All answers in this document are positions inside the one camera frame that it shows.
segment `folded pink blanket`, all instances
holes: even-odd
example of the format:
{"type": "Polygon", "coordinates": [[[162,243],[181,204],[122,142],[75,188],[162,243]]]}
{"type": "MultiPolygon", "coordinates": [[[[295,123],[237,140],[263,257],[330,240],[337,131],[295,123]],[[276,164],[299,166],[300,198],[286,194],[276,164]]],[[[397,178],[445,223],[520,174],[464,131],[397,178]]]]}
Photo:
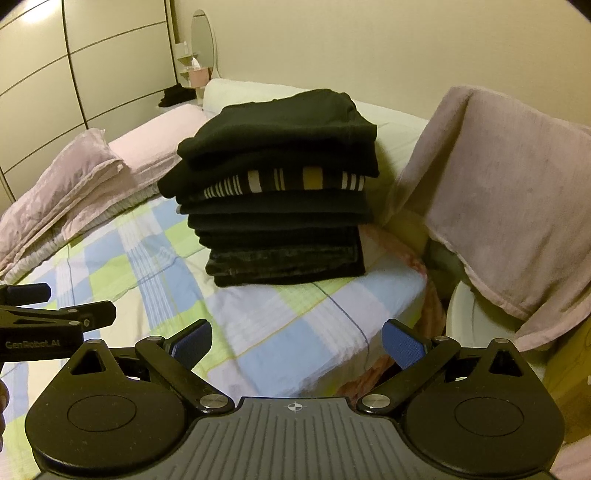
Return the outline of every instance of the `folded pink blanket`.
{"type": "Polygon", "coordinates": [[[591,129],[454,87],[390,197],[423,217],[473,285],[525,321],[526,351],[591,314],[591,129]]]}

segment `mattress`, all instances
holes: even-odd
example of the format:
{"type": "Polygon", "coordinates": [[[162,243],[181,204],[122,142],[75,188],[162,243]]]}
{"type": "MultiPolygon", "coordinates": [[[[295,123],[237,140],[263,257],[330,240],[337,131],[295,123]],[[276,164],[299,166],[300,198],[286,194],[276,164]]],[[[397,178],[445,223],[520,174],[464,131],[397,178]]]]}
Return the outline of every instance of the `mattress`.
{"type": "MultiPolygon", "coordinates": [[[[217,288],[204,271],[209,251],[176,213],[174,200],[156,197],[72,241],[21,283],[50,285],[53,295],[43,308],[114,301],[113,326],[86,335],[111,347],[168,337],[197,319],[209,320],[213,346],[194,372],[235,401],[345,390],[355,396],[388,366],[379,335],[384,321],[396,317],[413,326],[427,287],[424,267],[395,237],[374,226],[360,227],[360,234],[363,277],[217,288]],[[357,378],[361,383],[351,381],[357,378]]],[[[38,472],[24,419],[64,363],[4,366],[11,402],[0,453],[3,480],[38,472]]]]}

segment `white pillow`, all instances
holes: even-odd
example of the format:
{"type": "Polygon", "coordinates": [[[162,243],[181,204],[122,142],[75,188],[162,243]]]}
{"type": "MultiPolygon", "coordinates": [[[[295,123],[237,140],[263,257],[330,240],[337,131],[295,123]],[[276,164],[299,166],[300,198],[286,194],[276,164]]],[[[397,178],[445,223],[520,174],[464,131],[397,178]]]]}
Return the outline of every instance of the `white pillow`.
{"type": "MultiPolygon", "coordinates": [[[[303,91],[305,89],[286,85],[213,79],[205,88],[203,110],[219,113],[228,105],[268,102],[303,91]]],[[[378,126],[376,154],[380,175],[377,179],[367,178],[364,187],[376,222],[396,234],[416,253],[422,254],[428,238],[422,221],[406,212],[389,218],[387,197],[395,180],[410,160],[414,146],[427,125],[427,120],[370,103],[353,101],[359,113],[378,126]]]]}

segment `blue gripper pad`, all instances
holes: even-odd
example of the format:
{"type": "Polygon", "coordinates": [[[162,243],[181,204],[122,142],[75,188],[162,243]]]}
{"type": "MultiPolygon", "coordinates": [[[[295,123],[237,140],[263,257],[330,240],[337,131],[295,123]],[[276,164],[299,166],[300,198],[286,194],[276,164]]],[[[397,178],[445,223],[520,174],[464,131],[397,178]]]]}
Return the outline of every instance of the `blue gripper pad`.
{"type": "Polygon", "coordinates": [[[423,358],[428,352],[428,347],[426,343],[404,331],[403,327],[402,324],[398,327],[390,321],[384,323],[382,345],[386,353],[405,370],[423,358]]]}

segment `stack of folded clothes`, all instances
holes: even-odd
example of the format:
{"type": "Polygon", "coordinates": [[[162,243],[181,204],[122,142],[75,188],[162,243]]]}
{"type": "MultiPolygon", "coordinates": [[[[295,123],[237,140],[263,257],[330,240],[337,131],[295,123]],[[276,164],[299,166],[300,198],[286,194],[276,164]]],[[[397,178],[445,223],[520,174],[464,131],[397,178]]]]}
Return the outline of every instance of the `stack of folded clothes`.
{"type": "Polygon", "coordinates": [[[363,275],[377,127],[345,93],[311,90],[224,108],[178,146],[159,182],[211,249],[218,286],[363,275]]]}

